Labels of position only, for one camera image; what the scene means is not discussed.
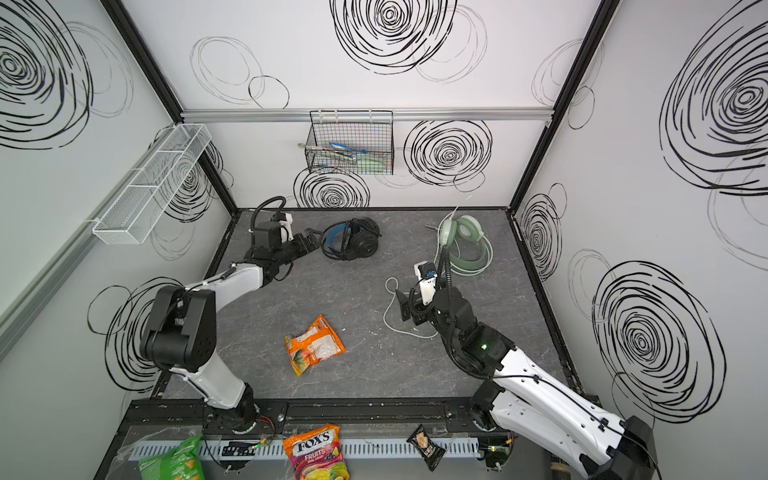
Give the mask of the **black gaming headphones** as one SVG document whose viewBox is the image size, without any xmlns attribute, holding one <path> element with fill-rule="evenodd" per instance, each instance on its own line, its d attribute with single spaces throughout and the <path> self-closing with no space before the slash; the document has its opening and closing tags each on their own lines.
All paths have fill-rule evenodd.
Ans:
<svg viewBox="0 0 768 480">
<path fill-rule="evenodd" d="M 381 237 L 380 227 L 373 219 L 352 218 L 326 228 L 321 236 L 320 247 L 331 260 L 352 261 L 374 255 Z"/>
</svg>

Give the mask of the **blue tool in basket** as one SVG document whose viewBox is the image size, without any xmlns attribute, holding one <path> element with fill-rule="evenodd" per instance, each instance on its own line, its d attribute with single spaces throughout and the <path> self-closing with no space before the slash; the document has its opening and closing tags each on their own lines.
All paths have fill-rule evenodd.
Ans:
<svg viewBox="0 0 768 480">
<path fill-rule="evenodd" d="M 359 153 L 359 151 L 357 149 L 349 147 L 349 146 L 346 146 L 346 145 L 343 145 L 343 144 L 340 144 L 340 143 L 330 142 L 329 145 L 330 145 L 330 147 L 332 148 L 333 151 L 335 151 L 335 152 L 337 152 L 339 154 L 342 154 L 342 155 L 354 156 L 354 155 L 357 155 Z"/>
</svg>

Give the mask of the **mint green headphones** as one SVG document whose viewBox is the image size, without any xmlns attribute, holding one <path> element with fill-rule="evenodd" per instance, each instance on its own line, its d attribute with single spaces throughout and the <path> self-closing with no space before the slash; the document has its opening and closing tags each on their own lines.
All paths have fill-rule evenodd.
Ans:
<svg viewBox="0 0 768 480">
<path fill-rule="evenodd" d="M 471 215 L 456 217 L 451 213 L 443 218 L 437 227 L 438 249 L 445 247 L 449 253 L 453 273 L 472 277 L 485 272 L 494 258 L 493 246 L 482 229 L 480 222 Z M 463 258 L 461 247 L 469 246 L 478 257 Z"/>
</svg>

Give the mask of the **orange snack bag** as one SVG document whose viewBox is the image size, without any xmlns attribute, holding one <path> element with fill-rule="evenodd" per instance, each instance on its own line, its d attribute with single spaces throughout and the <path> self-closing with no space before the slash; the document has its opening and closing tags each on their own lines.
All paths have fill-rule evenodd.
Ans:
<svg viewBox="0 0 768 480">
<path fill-rule="evenodd" d="M 297 377 L 301 377 L 310 367 L 346 352 L 340 337 L 322 315 L 302 335 L 285 336 L 284 342 Z"/>
</svg>

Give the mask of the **green brush in basket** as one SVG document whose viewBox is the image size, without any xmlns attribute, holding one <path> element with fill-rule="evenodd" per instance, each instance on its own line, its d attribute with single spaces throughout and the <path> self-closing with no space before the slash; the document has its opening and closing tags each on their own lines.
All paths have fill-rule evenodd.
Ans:
<svg viewBox="0 0 768 480">
<path fill-rule="evenodd" d="M 299 143 L 311 167 L 351 169 L 362 173 L 385 173 L 388 170 L 388 160 L 377 153 L 358 150 L 354 156 L 346 156 L 332 150 L 330 145 L 317 146 Z"/>
</svg>

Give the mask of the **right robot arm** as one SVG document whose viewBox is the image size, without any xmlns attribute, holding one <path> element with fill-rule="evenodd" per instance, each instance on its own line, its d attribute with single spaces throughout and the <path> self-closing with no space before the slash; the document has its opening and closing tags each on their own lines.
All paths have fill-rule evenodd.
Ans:
<svg viewBox="0 0 768 480">
<path fill-rule="evenodd" d="M 452 281 L 447 250 L 414 266 L 416 284 L 396 291 L 403 320 L 428 323 L 451 363 L 480 381 L 471 414 L 486 431 L 520 434 L 585 479 L 659 479 L 652 428 L 591 402 L 481 322 Z"/>
</svg>

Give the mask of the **small dark snack packet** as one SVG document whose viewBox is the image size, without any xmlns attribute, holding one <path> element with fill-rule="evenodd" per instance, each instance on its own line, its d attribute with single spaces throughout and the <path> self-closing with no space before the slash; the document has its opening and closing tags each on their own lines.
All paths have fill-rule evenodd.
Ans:
<svg viewBox="0 0 768 480">
<path fill-rule="evenodd" d="M 413 446 L 430 471 L 435 471 L 443 459 L 446 451 L 435 443 L 427 434 L 423 424 L 420 424 L 408 437 L 407 443 Z"/>
</svg>

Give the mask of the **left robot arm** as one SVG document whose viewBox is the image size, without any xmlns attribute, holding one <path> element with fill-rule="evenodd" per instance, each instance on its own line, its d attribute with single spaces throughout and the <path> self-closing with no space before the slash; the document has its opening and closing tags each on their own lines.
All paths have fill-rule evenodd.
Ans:
<svg viewBox="0 0 768 480">
<path fill-rule="evenodd" d="M 319 248 L 311 231 L 294 233 L 287 198 L 273 196 L 252 212 L 249 247 L 224 272 L 196 284 L 164 286 L 155 296 L 141 334 L 139 356 L 179 376 L 237 434 L 258 423 L 253 389 L 236 376 L 217 350 L 217 313 L 273 282 L 285 280 L 295 262 Z"/>
</svg>

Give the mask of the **green snack bag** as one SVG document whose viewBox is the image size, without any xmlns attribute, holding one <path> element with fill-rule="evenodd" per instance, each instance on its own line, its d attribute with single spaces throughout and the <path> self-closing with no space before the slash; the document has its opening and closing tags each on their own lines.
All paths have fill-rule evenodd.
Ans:
<svg viewBox="0 0 768 480">
<path fill-rule="evenodd" d="M 163 455 L 142 460 L 138 469 L 143 480 L 204 480 L 198 456 L 201 437 L 184 440 Z"/>
</svg>

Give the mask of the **Fox's fruits candy bag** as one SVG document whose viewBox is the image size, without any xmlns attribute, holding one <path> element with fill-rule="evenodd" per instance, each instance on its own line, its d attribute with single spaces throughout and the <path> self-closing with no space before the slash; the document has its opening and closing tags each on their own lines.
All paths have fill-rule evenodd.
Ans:
<svg viewBox="0 0 768 480">
<path fill-rule="evenodd" d="M 348 480 L 350 473 L 340 441 L 340 427 L 327 424 L 307 433 L 285 439 L 296 480 Z"/>
</svg>

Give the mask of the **white mesh wall shelf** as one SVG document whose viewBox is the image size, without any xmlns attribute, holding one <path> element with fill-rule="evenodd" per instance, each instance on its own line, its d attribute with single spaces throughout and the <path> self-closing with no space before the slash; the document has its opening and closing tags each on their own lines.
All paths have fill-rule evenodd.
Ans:
<svg viewBox="0 0 768 480">
<path fill-rule="evenodd" d="M 108 245 L 142 244 L 162 217 L 198 220 L 210 206 L 211 186 L 199 160 L 211 142 L 203 124 L 177 124 L 162 132 L 130 181 L 99 214 L 92 233 Z"/>
</svg>

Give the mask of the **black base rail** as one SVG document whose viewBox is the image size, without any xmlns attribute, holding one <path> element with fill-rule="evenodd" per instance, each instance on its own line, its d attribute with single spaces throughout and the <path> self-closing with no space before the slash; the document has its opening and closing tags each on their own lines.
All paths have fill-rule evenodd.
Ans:
<svg viewBox="0 0 768 480">
<path fill-rule="evenodd" d="M 509 428 L 480 420 L 468 397 L 258 399 L 257 419 L 251 427 L 233 427 L 222 413 L 201 400 L 150 398 L 133 401 L 118 431 L 131 427 L 202 426 L 206 433 L 246 436 L 288 435 L 301 427 L 335 425 L 422 424 L 438 434 L 496 435 Z"/>
</svg>

